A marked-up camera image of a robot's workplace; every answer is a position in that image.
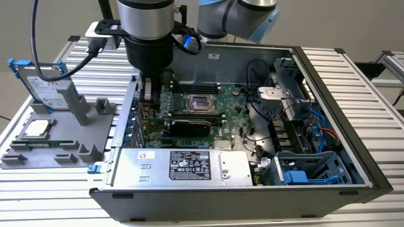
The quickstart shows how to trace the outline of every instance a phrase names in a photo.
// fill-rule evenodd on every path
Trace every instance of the cpu socket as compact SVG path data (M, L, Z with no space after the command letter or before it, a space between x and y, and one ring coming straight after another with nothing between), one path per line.
M189 95L185 111L194 114L217 114L214 100L214 96L210 95Z

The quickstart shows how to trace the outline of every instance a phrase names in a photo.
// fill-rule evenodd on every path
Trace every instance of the silver cylinder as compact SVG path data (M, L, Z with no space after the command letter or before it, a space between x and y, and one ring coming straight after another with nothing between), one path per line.
M269 7L274 6L277 3L277 0L241 0L246 4L250 4L253 6L261 6L261 7Z
M117 1L121 28L142 40L162 38L174 26L174 3L159 9L135 9Z

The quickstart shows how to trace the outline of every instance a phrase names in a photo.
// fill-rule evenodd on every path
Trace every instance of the black cable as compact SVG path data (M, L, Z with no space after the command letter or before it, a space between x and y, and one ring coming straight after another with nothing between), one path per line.
M270 120L259 113L259 111L257 110L257 108L253 106L251 102L247 100L247 96L249 96L250 94L253 94L253 92L249 92L249 93L245 95L245 102L249 103L250 107L253 108L254 112L257 112L257 114L261 116L261 118L263 118L265 121L266 121L267 123L271 123Z
M267 68L269 68L269 65L267 65L266 62L265 62L263 60L261 60L261 59L254 59L254 60L251 60L251 61L247 63L246 68L245 68L245 84L246 84L246 88L249 87L249 81L247 81L247 77L249 77L249 67L250 67L251 63L255 62L255 61L263 63L266 70L267 70Z
M109 0L98 0L103 20L113 20Z
M250 142L257 142L257 141L261 141L261 140L265 140L265 139L270 139L271 137L270 136L267 136L267 137L265 137L265 138L262 138L262 139L258 139L258 140L251 140L250 138L247 138L246 137L246 135L245 135L245 139L246 140L249 140Z
M7 117L3 117L3 116L1 116L1 115L0 115L0 118L2 118L2 119L5 119L5 120L10 121L10 119L9 119Z
M37 76L47 82L51 81L58 81L61 79L67 78L70 75L73 75L90 61L91 58L94 58L98 54L98 50L101 48L103 48L105 44L106 44L106 39L101 38L101 39L93 39L93 45L89 45L89 50L86 57L83 58L83 60L75 65L75 67L66 72L63 75L61 75L59 77L45 77L42 74L42 71L39 69L38 66L38 60L37 60L37 52L35 52L35 11L37 11L37 1L38 0L33 0L31 1L31 12L30 12L30 54L31 54L31 62L33 62L33 66L35 68L35 73Z
M394 102L391 103L393 106L398 103L401 96L402 95L398 95L398 97L395 98Z
M278 115L278 119L281 119L282 118L282 116L283 116L283 114L285 114L285 111L291 107L291 105L294 105L297 102L295 101L293 101L291 102L291 104L290 105L287 105L287 107L285 108L285 109L282 109L282 112L279 113L279 115Z
M265 137L265 138L262 138L262 139L251 140L250 138L246 137L246 133L249 133L249 131L250 131L251 129L253 129L253 127L250 127L250 128L247 129L247 131L243 133L243 138L245 138L246 140L249 140L249 141L251 141L251 142L257 142L257 141L261 141L261 140L265 140L265 139L270 139L270 138L271 138L270 136L267 136L267 137Z

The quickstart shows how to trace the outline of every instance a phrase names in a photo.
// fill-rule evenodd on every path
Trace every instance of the red cable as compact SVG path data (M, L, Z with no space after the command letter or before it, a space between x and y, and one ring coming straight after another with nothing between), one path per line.
M335 141L339 142L339 137L338 135L334 133L334 131L331 131L330 129L326 129L326 128L318 128L319 130L323 130L323 131L327 131L331 135L335 136Z
M313 102L309 99L309 118L310 118L311 111L313 111Z

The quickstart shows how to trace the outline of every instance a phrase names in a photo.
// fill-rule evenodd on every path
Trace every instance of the gray floor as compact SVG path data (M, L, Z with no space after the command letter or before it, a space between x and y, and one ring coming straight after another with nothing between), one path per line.
M11 118L27 97L27 92L10 71L0 71L0 81L0 115ZM7 120L0 118L0 131L6 124Z

